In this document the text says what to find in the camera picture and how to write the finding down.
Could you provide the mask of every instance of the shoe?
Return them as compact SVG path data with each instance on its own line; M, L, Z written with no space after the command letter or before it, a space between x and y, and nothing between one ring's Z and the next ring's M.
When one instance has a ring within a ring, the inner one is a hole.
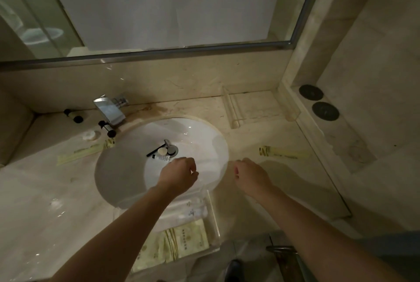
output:
M244 264L240 260L232 260L226 269L225 282L245 282Z

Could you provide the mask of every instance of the white ceramic sink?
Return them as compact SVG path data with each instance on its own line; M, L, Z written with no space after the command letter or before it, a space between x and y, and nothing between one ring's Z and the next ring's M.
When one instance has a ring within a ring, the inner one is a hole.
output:
M229 160L228 145L215 128L186 118L171 118L143 124L117 136L115 146L103 151L95 169L99 193L111 205L128 208L158 182L166 165L146 155L168 139L178 147L174 158L193 157L198 180L187 192L214 189Z

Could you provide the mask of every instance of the floor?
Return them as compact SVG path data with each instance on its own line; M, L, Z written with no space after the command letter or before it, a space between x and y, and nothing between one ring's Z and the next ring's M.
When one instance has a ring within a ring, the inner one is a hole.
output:
M202 258L176 263L133 274L129 282L222 282L228 263L239 258L245 263L247 282L283 282L280 269L272 253L265 250L268 245L290 245L283 232L261 235L250 240L228 241L220 251Z

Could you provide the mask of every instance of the chrome faucet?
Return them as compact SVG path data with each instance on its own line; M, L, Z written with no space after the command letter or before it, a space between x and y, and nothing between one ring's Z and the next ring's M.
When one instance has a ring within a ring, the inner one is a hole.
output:
M120 107L128 103L127 99L122 95L112 99L106 97L106 95L102 95L100 98L93 100L93 104L95 104L111 126L116 126L125 119L126 116L121 112Z

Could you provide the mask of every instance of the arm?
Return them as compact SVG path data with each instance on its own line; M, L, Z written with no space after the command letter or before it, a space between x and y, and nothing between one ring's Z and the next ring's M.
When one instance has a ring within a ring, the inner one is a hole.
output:
M391 267L274 186L266 171L244 158L235 181L274 219L320 282L401 282Z
M125 281L159 216L197 176L193 158L174 159L155 187L77 251L50 282Z

